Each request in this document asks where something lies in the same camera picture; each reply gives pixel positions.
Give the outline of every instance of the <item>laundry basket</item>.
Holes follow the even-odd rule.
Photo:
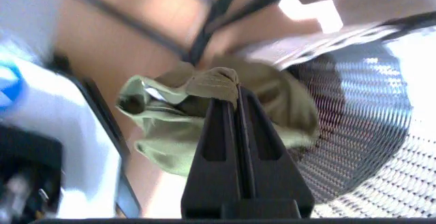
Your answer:
[[[418,22],[287,69],[319,110],[315,146],[291,151],[312,218],[436,217],[436,22]]]

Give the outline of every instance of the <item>floor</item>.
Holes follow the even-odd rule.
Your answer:
[[[201,0],[107,1],[169,35],[186,49],[192,44],[209,8]],[[246,1],[235,0],[230,11],[237,10]],[[293,21],[272,5],[217,32],[198,68],[207,67],[214,54],[265,39],[320,30],[316,19]],[[119,89],[130,76],[158,76],[174,67],[179,58],[80,0],[63,0],[58,32],[57,49],[67,54],[76,75],[94,79],[132,148],[142,133],[114,107]],[[127,176],[144,217],[180,217],[184,178],[163,173],[134,150]]]

